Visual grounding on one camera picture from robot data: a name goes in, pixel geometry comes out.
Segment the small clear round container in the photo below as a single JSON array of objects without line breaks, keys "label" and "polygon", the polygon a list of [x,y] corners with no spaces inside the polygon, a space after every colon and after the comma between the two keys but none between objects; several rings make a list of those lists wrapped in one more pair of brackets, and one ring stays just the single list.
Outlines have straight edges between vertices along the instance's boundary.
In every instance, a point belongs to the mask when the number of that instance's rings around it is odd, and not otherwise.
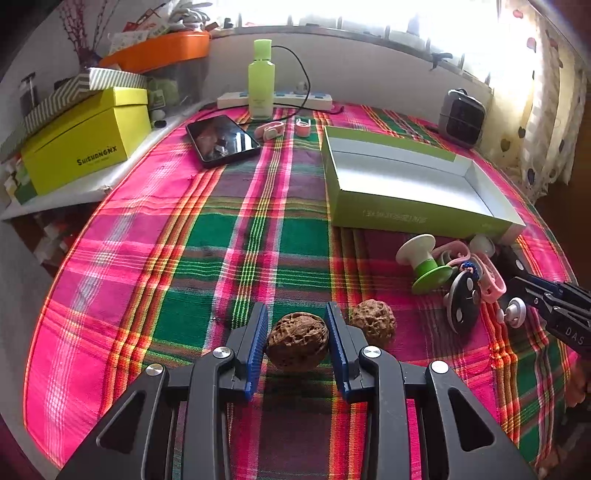
[{"label": "small clear round container", "polygon": [[476,234],[469,242],[469,248],[473,254],[481,254],[491,258],[496,253],[494,242],[483,234]]}]

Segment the pink ring clip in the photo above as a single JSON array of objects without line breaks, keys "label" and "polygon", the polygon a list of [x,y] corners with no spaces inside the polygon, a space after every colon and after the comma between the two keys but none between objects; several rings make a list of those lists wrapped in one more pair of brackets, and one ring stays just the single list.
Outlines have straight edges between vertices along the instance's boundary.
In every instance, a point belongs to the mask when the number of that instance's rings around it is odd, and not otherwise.
[{"label": "pink ring clip", "polygon": [[433,258],[441,266],[457,267],[471,259],[469,247],[461,240],[454,240],[436,247],[432,251]]}]

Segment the black oval key fob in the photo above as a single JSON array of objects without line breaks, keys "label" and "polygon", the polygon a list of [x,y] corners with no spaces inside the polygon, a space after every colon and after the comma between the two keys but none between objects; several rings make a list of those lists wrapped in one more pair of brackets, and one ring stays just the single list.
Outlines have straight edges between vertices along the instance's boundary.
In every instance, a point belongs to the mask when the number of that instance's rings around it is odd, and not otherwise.
[{"label": "black oval key fob", "polygon": [[454,278],[444,304],[451,329],[466,336],[476,324],[481,304],[480,287],[472,271],[464,270]]}]

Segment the green white spool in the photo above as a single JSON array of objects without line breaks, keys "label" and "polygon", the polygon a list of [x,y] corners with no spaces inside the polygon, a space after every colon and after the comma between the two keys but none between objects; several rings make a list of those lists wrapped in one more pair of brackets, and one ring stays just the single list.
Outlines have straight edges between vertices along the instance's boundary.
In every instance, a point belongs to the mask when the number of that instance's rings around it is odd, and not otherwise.
[{"label": "green white spool", "polygon": [[446,284],[452,277],[453,268],[439,265],[433,256],[436,239],[431,234],[417,235],[405,242],[396,254],[400,265],[410,266],[415,280],[412,293],[427,294]]}]

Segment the brown walnut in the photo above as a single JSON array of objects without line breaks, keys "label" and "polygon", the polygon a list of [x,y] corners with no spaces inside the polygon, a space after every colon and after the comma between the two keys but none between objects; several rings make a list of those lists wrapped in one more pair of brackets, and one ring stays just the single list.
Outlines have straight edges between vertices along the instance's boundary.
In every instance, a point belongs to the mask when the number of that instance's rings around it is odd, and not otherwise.
[{"label": "brown walnut", "polygon": [[397,320],[392,308],[375,299],[365,300],[349,311],[349,325],[360,328],[370,345],[386,348],[394,339]]},{"label": "brown walnut", "polygon": [[277,321],[266,340],[266,356],[287,372],[314,369],[329,351],[329,330],[318,315],[293,312]]}]

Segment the white round knob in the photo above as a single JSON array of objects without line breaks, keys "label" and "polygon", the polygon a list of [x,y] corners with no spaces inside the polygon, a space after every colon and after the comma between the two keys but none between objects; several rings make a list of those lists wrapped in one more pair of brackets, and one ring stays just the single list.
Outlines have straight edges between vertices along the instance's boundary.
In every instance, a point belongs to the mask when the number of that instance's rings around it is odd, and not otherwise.
[{"label": "white round knob", "polygon": [[511,328],[520,328],[527,317],[527,305],[519,298],[512,298],[505,309],[497,310],[497,322],[508,325]]}]

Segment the blue orange knot charm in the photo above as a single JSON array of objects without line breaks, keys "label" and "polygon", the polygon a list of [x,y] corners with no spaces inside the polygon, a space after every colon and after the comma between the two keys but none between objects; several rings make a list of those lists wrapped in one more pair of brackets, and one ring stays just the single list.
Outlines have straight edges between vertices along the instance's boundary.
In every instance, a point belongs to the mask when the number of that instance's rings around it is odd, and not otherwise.
[{"label": "blue orange knot charm", "polygon": [[468,260],[468,261],[463,262],[460,265],[460,271],[461,272],[469,271],[472,274],[472,276],[474,277],[476,282],[478,282],[480,280],[481,274],[482,274],[481,267],[474,260]]}]

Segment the grey small heater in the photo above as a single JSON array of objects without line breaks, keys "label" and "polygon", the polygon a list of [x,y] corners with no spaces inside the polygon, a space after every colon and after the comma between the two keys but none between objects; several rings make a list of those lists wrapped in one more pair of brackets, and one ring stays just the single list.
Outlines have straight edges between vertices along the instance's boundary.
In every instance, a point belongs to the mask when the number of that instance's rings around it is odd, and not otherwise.
[{"label": "grey small heater", "polygon": [[438,132],[464,148],[475,147],[482,135],[485,106],[463,88],[447,92],[439,115]]}]

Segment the black smartphone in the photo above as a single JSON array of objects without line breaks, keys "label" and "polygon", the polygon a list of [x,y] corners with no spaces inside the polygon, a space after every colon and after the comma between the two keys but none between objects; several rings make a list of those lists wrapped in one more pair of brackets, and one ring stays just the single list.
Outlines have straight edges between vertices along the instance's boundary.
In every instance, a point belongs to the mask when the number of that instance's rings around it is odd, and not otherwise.
[{"label": "black smartphone", "polygon": [[257,157],[262,146],[226,115],[188,123],[185,131],[205,169]]}]

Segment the white power strip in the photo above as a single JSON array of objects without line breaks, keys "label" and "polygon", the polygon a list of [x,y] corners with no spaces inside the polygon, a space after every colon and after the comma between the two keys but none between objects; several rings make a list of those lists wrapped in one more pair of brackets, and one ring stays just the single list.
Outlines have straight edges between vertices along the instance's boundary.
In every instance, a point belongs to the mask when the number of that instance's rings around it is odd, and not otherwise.
[{"label": "white power strip", "polygon": [[[311,110],[332,111],[334,100],[325,93],[276,92],[273,103],[281,106],[303,107]],[[224,93],[216,99],[218,109],[233,108],[249,104],[246,91]]]}]

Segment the pink flat clip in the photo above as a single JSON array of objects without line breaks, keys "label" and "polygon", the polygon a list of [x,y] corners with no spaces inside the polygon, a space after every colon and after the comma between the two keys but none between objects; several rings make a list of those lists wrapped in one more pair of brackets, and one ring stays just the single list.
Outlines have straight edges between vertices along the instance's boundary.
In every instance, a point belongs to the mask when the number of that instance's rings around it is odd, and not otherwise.
[{"label": "pink flat clip", "polygon": [[257,141],[266,142],[283,136],[284,131],[286,131],[286,122],[273,121],[256,127],[254,136]]}]

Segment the yellow shoe box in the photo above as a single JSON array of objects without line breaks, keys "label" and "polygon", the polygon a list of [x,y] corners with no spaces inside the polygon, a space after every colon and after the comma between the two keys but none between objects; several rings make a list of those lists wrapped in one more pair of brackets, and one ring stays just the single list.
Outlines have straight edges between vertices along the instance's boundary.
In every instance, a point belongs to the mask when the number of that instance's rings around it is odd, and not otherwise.
[{"label": "yellow shoe box", "polygon": [[151,131],[147,104],[144,89],[109,88],[29,138],[20,154],[36,193],[126,161]]}]

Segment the green lotion bottle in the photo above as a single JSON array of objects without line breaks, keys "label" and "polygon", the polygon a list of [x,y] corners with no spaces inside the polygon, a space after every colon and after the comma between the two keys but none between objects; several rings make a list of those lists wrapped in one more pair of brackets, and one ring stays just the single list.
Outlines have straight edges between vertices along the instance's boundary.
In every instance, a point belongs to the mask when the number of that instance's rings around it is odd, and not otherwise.
[{"label": "green lotion bottle", "polygon": [[270,39],[253,41],[253,61],[247,71],[249,114],[253,120],[266,120],[273,116],[276,66],[271,62],[271,48]]}]

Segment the striped green white box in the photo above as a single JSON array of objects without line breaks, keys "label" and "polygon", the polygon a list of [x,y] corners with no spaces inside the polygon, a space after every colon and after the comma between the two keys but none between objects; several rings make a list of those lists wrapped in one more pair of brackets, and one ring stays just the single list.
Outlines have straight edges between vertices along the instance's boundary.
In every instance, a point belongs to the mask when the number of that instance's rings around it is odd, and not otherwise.
[{"label": "striped green white box", "polygon": [[1,145],[1,161],[14,156],[24,142],[55,118],[91,95],[109,88],[147,88],[147,79],[131,72],[92,67],[62,84],[28,113]]}]

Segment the red flower branches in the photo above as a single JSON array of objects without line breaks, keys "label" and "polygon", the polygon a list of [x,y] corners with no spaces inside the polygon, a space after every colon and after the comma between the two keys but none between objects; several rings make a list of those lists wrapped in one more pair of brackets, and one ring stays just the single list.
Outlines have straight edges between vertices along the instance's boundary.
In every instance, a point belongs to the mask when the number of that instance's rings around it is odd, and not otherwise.
[{"label": "red flower branches", "polygon": [[86,1],[62,1],[58,6],[58,16],[63,30],[73,46],[81,69],[94,67],[98,64],[96,49],[119,4],[119,1],[100,1],[93,28],[86,25]]}]

